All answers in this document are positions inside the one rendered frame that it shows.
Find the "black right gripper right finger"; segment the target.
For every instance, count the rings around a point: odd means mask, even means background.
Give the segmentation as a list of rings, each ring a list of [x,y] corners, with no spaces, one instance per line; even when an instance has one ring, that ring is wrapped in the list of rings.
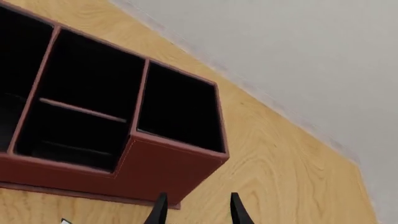
[[[231,193],[230,211],[233,224],[254,224],[237,192]]]

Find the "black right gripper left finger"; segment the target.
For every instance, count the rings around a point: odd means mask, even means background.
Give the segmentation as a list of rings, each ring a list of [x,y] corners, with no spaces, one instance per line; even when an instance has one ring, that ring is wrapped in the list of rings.
[[[147,217],[147,224],[165,224],[167,218],[168,201],[167,194],[162,192],[154,203]]]

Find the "red-brown desk caddy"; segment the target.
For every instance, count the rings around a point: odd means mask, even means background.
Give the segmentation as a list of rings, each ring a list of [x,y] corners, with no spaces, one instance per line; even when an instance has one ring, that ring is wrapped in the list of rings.
[[[0,0],[0,188],[179,208],[228,159],[214,82]]]

